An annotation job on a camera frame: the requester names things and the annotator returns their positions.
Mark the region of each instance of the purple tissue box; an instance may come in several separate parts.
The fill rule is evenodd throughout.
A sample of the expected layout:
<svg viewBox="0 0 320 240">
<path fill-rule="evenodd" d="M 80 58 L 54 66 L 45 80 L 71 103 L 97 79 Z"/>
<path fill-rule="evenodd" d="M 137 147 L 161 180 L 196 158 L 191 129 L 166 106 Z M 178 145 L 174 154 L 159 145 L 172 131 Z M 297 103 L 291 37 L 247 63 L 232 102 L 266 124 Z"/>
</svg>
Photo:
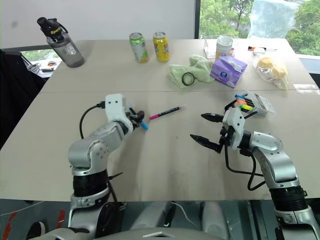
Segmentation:
<svg viewBox="0 0 320 240">
<path fill-rule="evenodd" d="M 232 56 L 222 55 L 213 64 L 210 76 L 234 88 L 247 66 L 247 63 L 235 59 Z"/>
</svg>

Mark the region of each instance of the plastic bag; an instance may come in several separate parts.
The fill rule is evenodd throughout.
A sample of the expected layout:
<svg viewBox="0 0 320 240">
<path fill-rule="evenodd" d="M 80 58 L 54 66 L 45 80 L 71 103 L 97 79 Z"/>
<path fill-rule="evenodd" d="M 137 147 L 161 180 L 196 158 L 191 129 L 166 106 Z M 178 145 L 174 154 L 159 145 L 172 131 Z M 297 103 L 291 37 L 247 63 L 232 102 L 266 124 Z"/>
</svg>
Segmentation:
<svg viewBox="0 0 320 240">
<path fill-rule="evenodd" d="M 257 55 L 254 57 L 253 66 L 263 80 L 273 83 L 280 89 L 288 90 L 288 71 L 282 60 L 266 54 Z"/>
<path fill-rule="evenodd" d="M 255 0 L 248 38 L 285 38 L 295 24 L 298 4 L 284 0 Z"/>
</svg>

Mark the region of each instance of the plastic cup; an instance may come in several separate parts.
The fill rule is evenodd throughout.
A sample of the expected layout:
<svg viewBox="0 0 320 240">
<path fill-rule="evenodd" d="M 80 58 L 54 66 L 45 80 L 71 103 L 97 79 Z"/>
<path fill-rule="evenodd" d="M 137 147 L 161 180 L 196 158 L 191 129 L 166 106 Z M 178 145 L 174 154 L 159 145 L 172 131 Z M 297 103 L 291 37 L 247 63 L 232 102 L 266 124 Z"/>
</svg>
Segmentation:
<svg viewBox="0 0 320 240">
<path fill-rule="evenodd" d="M 222 54 L 228 54 L 232 48 L 234 40 L 229 36 L 219 36 L 216 40 L 215 60 Z"/>
</svg>

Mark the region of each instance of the water bottle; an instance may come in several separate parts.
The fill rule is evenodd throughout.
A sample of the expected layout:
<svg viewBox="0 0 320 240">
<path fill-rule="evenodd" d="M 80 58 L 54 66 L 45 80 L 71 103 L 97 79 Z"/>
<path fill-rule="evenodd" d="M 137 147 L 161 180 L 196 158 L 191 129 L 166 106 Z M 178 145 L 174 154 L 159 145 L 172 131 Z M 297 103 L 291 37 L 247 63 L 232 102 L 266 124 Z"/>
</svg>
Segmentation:
<svg viewBox="0 0 320 240">
<path fill-rule="evenodd" d="M 85 59 L 69 37 L 67 29 L 57 22 L 56 18 L 40 17 L 36 22 L 46 36 L 47 43 L 68 67 L 77 68 L 84 64 Z"/>
</svg>

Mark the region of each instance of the soda can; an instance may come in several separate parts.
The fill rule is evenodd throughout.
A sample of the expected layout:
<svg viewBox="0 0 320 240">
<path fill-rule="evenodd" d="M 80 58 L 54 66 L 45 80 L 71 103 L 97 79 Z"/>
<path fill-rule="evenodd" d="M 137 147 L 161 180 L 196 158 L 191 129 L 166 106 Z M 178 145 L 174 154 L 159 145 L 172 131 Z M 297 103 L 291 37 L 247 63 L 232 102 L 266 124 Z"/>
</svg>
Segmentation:
<svg viewBox="0 0 320 240">
<path fill-rule="evenodd" d="M 130 34 L 130 45 L 138 63 L 146 63 L 149 60 L 146 41 L 140 32 Z"/>
<path fill-rule="evenodd" d="M 170 54 L 167 35 L 162 31 L 155 32 L 153 35 L 153 45 L 156 59 L 161 63 L 168 62 Z"/>
</svg>

